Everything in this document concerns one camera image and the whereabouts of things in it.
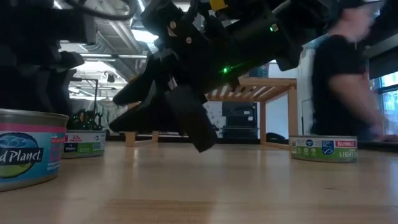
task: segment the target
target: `black t-shirt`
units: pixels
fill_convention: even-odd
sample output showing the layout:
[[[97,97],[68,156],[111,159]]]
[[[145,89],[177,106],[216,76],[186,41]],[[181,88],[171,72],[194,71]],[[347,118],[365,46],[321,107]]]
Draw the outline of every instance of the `black t-shirt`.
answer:
[[[330,78],[335,75],[365,74],[365,66],[362,52],[343,36],[330,36],[318,46],[312,70],[314,134],[357,136],[367,128],[366,123],[353,115],[329,86]]]

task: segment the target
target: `wooden table surface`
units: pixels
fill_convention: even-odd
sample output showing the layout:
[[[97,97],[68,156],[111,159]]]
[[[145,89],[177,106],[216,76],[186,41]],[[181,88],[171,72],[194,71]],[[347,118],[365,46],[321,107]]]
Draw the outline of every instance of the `wooden table surface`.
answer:
[[[63,160],[55,180],[0,193],[0,223],[398,223],[398,154],[328,164],[260,146],[107,145]]]

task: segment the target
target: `can label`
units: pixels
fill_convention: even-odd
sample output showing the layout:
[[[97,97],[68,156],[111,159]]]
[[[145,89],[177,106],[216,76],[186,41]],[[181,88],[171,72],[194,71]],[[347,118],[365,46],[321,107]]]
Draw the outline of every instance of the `can label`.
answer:
[[[356,139],[292,138],[291,153],[302,159],[347,160],[357,159]]]
[[[65,128],[0,124],[0,183],[34,180],[59,171]]]
[[[105,139],[105,132],[66,133],[63,152],[68,154],[86,154],[104,151]]]

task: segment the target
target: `screw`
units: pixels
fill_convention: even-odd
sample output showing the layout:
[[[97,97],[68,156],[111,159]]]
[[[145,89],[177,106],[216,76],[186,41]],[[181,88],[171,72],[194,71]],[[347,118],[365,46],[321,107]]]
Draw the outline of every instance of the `screw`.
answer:
[[[170,22],[170,28],[175,29],[177,27],[177,24],[174,21]]]
[[[187,37],[185,39],[185,41],[186,41],[187,44],[191,44],[192,43],[192,38],[191,37]]]

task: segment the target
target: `tuna can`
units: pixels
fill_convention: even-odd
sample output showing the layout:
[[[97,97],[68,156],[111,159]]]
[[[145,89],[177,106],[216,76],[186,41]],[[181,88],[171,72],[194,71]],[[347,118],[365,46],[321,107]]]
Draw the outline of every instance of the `tuna can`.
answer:
[[[358,142],[349,136],[290,136],[293,159],[317,162],[357,162]]]
[[[103,156],[106,131],[68,130],[62,159]]]
[[[58,176],[67,121],[60,114],[0,109],[0,191]]]

